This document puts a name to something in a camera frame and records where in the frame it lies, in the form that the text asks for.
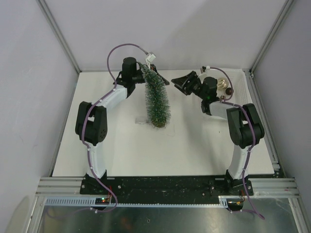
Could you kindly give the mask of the small green christmas tree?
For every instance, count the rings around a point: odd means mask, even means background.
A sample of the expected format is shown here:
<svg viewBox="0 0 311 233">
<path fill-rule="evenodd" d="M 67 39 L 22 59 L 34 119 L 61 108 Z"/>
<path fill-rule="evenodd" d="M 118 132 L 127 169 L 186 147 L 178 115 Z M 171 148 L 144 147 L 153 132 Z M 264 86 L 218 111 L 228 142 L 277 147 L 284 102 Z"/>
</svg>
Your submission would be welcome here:
<svg viewBox="0 0 311 233">
<path fill-rule="evenodd" d="M 166 85 L 162 78 L 154 70 L 149 69 L 146 64 L 138 62 L 138 66 L 145 81 L 145 102 L 148 121 L 155 128 L 165 128 L 171 118 Z"/>
</svg>

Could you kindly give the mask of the clear fairy light battery box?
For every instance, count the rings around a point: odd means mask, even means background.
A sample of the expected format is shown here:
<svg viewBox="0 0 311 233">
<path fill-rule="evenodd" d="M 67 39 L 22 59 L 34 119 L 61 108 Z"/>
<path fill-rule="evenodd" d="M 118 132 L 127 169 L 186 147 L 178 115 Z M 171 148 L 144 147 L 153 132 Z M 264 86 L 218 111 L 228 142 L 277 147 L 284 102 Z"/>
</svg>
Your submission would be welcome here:
<svg viewBox="0 0 311 233">
<path fill-rule="evenodd" d="M 147 117 L 141 116 L 135 119 L 135 123 L 136 124 L 149 124 L 150 122 Z"/>
</svg>

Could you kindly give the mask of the white plastic basket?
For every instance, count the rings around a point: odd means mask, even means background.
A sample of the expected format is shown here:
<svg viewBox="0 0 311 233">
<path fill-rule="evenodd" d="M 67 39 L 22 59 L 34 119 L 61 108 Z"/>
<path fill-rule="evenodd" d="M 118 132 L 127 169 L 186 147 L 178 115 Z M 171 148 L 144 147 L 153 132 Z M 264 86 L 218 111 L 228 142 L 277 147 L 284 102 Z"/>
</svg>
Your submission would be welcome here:
<svg viewBox="0 0 311 233">
<path fill-rule="evenodd" d="M 241 106 L 248 103 L 253 103 L 250 92 L 248 90 L 245 73 L 241 69 L 222 68 L 222 70 L 226 72 L 233 84 L 233 97 L 228 102 L 236 103 Z M 216 79 L 225 80 L 225 82 L 228 84 L 227 88 L 229 88 L 230 85 L 228 78 L 221 71 L 217 71 L 216 73 Z M 217 89 L 217 96 L 229 98 L 229 95 L 225 93 L 225 89 Z"/>
</svg>

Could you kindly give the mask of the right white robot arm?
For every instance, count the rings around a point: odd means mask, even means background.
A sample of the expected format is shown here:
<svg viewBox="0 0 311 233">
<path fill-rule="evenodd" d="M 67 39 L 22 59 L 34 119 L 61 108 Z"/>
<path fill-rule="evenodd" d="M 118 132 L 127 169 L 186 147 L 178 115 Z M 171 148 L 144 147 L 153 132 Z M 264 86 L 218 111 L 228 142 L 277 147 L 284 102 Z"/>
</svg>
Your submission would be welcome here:
<svg viewBox="0 0 311 233">
<path fill-rule="evenodd" d="M 237 194 L 242 188 L 247 189 L 251 150 L 265 135 L 255 105 L 248 103 L 241 106 L 221 99 L 217 96 L 218 80 L 209 76 L 200 80 L 200 76 L 195 71 L 172 79 L 172 83 L 186 96 L 194 94 L 201 98 L 201 109 L 204 114 L 227 120 L 234 150 L 224 183 L 219 188 L 230 195 Z"/>
</svg>

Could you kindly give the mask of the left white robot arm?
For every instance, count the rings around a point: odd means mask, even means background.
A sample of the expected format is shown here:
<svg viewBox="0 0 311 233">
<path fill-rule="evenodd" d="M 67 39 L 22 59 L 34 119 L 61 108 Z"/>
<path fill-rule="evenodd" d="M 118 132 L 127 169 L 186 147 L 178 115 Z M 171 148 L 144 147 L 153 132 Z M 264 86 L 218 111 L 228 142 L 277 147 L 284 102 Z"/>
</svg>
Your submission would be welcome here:
<svg viewBox="0 0 311 233">
<path fill-rule="evenodd" d="M 123 60 L 122 70 L 114 81 L 114 88 L 97 102 L 81 102 L 75 132 L 87 147 L 87 175 L 93 178 L 90 188 L 97 194 L 107 190 L 104 166 L 103 141 L 108 133 L 107 113 L 134 92 L 136 85 L 145 85 L 147 123 L 157 129 L 165 128 L 170 121 L 170 105 L 163 78 L 153 64 L 142 64 L 134 57 Z"/>
</svg>

